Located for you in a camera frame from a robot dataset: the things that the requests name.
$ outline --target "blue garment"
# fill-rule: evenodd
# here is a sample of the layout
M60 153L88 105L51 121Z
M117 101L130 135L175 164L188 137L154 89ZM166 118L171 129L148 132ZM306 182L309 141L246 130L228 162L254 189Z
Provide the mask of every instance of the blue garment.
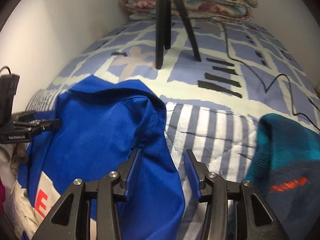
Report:
M265 196L291 240L302 240L320 215L320 135L267 114L246 176Z
M61 129L35 137L29 163L20 168L18 182L28 188L32 206L41 171L62 194L75 178L93 181L116 170L139 148L138 180L119 209L123 239L174 240L185 201L164 137L165 110L138 80L112 84L90 76L61 94L51 116L62 121Z

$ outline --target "bedsheet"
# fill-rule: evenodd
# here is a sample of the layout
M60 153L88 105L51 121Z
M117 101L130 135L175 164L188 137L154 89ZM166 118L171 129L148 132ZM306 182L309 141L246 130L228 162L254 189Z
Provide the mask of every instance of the bedsheet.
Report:
M232 111L260 118L276 113L313 129L304 117L292 115L289 83L275 81L267 94L257 77L226 53L225 33L220 23L191 20L202 62L193 57L180 19L172 19L172 47L155 69L155 21L131 21L86 49L72 60L48 89L68 89L94 74L109 82L140 79L164 102L176 102ZM315 124L319 112L312 85L284 46L267 30L252 23L226 24L230 56L247 63L269 85L279 73L289 76L295 111L305 113Z

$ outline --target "metal screw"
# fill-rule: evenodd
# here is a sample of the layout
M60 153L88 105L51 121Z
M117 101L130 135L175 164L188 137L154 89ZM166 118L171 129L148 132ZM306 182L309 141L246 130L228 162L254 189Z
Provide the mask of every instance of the metal screw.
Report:
M116 171L112 171L112 172L110 172L109 173L109 177L111 177L111 178L115 178L115 177L117 177L118 176L118 172L116 172Z
M214 179L214 178L217 177L217 173L215 173L215 172L209 172L209 173L208 173L208 177L211 178L211 179Z
M252 184L252 182L250 180L248 180L248 179L245 179L243 181L243 185L245 185L245 186L251 186L251 184Z
M81 183L82 183L82 179L75 179L73 181L73 184L75 184L75 185L80 185Z

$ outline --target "black tripod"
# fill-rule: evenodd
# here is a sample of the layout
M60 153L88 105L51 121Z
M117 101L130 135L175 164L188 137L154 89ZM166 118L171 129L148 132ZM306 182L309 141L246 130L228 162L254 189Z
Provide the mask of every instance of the black tripod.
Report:
M199 48L193 32L187 10L182 0L173 0L182 18L183 24L193 49L196 60L201 62ZM171 1L156 0L156 69L160 69L163 64L164 49L171 48Z

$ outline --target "bed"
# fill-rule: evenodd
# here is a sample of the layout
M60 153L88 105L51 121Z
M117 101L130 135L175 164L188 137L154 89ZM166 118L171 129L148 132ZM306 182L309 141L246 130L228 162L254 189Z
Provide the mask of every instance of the bed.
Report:
M184 149L193 149L210 171L239 182L254 155L257 123L263 115L276 113L317 131L303 116L293 116L285 77L278 78L265 93L262 83L239 61L249 65L266 85L278 74L286 74L292 85L295 112L306 114L320 126L315 107L320 106L320 100L310 81L271 33L252 23L225 25L228 52L239 60L235 61L227 54L222 24L198 19L191 24L201 62L193 57L182 22L172 19L172 47L164 54L162 68L156 70L155 21L130 21L73 59L27 107L36 111L53 109L58 94L90 75L112 83L127 79L144 82L167 106L165 136L186 198L177 239L199 237L206 208L191 197L183 167Z

